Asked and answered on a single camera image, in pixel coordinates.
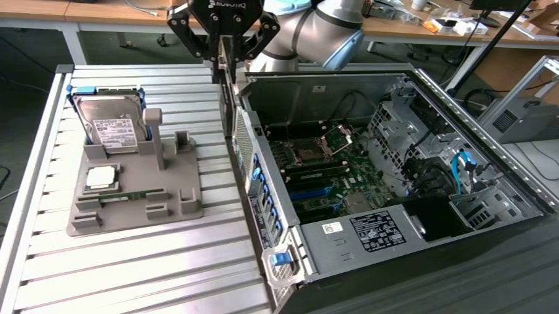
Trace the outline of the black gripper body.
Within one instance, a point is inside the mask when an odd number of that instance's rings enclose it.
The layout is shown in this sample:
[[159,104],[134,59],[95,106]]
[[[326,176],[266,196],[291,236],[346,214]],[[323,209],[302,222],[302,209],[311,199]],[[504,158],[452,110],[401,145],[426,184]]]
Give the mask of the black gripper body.
[[194,0],[189,13],[207,33],[243,35],[262,16],[262,1]]

